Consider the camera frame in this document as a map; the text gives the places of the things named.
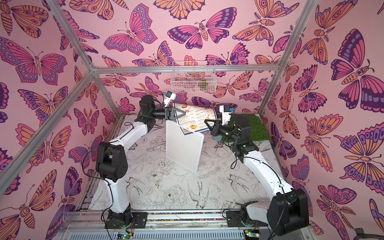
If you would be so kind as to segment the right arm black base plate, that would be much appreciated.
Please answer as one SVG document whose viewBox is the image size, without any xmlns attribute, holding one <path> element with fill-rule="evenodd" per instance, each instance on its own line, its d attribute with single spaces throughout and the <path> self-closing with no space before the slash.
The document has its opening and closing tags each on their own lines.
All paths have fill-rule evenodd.
<svg viewBox="0 0 384 240">
<path fill-rule="evenodd" d="M 240 227 L 267 227 L 266 223 L 254 220 L 244 220 L 240 211 L 234 210 L 224 210 L 222 216 L 227 221 L 227 225 L 230 228 L 240 228 Z"/>
</svg>

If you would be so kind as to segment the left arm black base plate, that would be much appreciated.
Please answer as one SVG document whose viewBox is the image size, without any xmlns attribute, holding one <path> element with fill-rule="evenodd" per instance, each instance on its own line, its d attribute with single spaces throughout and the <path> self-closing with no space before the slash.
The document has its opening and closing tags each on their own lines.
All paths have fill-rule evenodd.
<svg viewBox="0 0 384 240">
<path fill-rule="evenodd" d="M 147 223 L 147 218 L 148 213 L 146 212 L 129 212 L 118 214 L 109 211 L 105 229 L 144 229 Z"/>
</svg>

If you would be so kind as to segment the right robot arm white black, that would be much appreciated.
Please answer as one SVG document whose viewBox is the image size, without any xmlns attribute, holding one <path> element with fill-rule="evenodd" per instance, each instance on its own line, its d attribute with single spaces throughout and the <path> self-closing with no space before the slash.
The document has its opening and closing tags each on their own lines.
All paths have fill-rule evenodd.
<svg viewBox="0 0 384 240">
<path fill-rule="evenodd" d="M 238 117 L 232 126 L 223 125 L 221 120 L 205 120 L 205 124 L 212 136 L 221 136 L 224 141 L 230 143 L 236 160 L 249 168 L 269 196 L 271 202 L 267 207 L 256 202 L 243 205 L 247 221 L 268 224 L 272 230 L 271 238 L 309 226 L 307 195 L 302 190 L 294 189 L 265 160 L 251 139 L 251 125 L 248 119 Z"/>
</svg>

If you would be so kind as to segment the laminated dim sum menu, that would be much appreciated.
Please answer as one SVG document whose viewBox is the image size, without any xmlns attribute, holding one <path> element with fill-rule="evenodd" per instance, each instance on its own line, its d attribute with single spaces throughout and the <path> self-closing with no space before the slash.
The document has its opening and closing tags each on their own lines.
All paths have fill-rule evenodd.
<svg viewBox="0 0 384 240">
<path fill-rule="evenodd" d="M 181 126 L 181 130 L 184 135 L 188 135 L 193 132 L 207 131 L 209 129 L 204 123 L 204 120 L 217 119 L 217 114 L 213 109 L 177 103 L 174 103 L 174 108 L 186 112 L 184 117 L 176 119 L 177 123 Z"/>
</svg>

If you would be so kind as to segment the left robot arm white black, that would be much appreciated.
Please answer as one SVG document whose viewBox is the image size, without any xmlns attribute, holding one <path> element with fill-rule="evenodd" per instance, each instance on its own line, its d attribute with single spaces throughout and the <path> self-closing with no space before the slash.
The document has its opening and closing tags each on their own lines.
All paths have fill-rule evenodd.
<svg viewBox="0 0 384 240">
<path fill-rule="evenodd" d="M 176 96 L 172 92 L 164 93 L 162 108 L 156 106 L 153 96 L 141 97 L 140 111 L 131 129 L 124 131 L 109 142 L 99 144 L 96 171 L 105 181 L 111 201 L 111 206 L 108 208 L 108 219 L 105 220 L 105 223 L 118 228 L 127 228 L 133 224 L 134 219 L 127 191 L 120 187 L 124 183 L 122 178 L 128 170 L 126 152 L 152 130 L 157 119 L 176 120 L 186 115 L 184 111 L 180 111 L 180 114 L 177 115 L 176 108 L 170 106 Z"/>
</svg>

